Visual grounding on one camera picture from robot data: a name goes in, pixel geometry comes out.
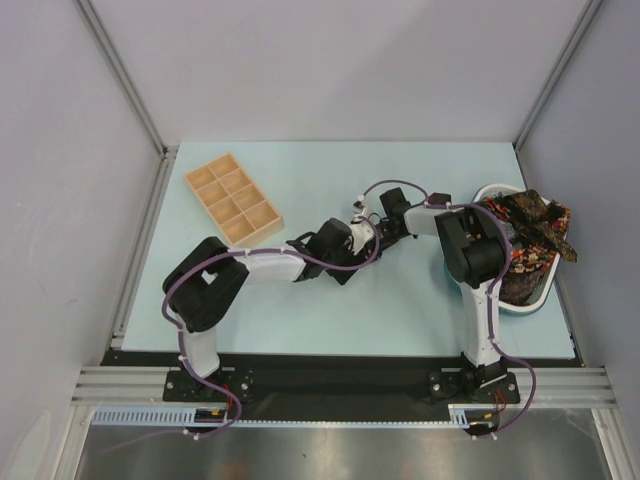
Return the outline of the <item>red navy striped tie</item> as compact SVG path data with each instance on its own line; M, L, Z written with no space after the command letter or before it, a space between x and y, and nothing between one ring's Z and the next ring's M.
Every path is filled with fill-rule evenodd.
M451 195L434 192L428 197L428 202L430 205L447 205L451 202Z

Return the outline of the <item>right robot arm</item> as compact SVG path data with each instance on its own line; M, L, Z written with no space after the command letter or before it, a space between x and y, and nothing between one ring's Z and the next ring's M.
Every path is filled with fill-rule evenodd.
M507 376L498 339L499 291L511 258L504 228L480 205L455 204L446 193L433 193L413 204L396 187L379 200L384 216L378 228L386 246L407 236L438 238L465 311L461 388L473 401L486 400Z

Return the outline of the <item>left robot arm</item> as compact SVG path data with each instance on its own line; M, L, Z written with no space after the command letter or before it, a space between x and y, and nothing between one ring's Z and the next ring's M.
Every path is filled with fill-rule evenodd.
M241 289L259 283L313 280L322 273L346 282L382 250L380 227L365 216L347 225L335 218L281 247L230 248L203 240L164 280L161 314L177 330L185 388L199 400L220 388L216 327Z

